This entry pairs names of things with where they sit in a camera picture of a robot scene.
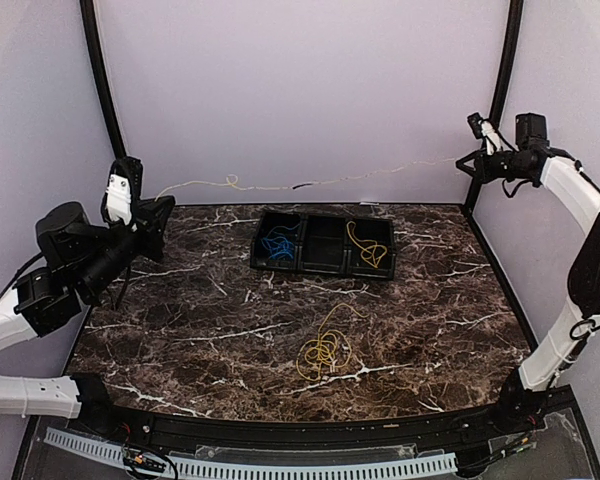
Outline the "black three-compartment bin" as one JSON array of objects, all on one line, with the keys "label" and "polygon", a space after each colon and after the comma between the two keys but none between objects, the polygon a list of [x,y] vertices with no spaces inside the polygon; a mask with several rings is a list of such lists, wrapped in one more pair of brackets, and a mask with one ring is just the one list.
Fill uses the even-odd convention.
[{"label": "black three-compartment bin", "polygon": [[303,275],[391,280],[396,256],[390,220],[265,211],[251,242],[250,267]]}]

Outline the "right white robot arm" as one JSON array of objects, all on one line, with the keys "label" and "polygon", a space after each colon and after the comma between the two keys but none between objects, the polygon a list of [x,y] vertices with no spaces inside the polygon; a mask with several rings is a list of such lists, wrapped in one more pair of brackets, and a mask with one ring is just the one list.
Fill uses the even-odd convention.
[{"label": "right white robot arm", "polygon": [[526,400],[514,394],[546,391],[600,331],[600,187],[579,159],[551,145],[546,119],[540,114],[517,115],[514,142],[508,142],[479,113],[469,115],[467,123],[482,145],[457,160],[457,169],[480,185],[496,180],[510,184],[508,197],[522,185],[548,191],[570,214],[580,233],[566,277],[564,306],[539,346],[511,374],[504,389],[511,396],[491,410],[491,426],[510,434],[529,416]]}]

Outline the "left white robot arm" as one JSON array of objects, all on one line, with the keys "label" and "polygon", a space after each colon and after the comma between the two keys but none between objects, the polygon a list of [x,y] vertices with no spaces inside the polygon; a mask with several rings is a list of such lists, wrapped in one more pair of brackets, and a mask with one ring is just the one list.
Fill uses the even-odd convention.
[{"label": "left white robot arm", "polygon": [[[36,224],[39,253],[0,293],[0,352],[64,327],[139,256],[158,262],[175,199],[139,202],[136,222],[92,225],[75,201],[59,205]],[[0,415],[82,418],[100,436],[121,427],[120,412],[96,374],[56,378],[0,376]]]}]

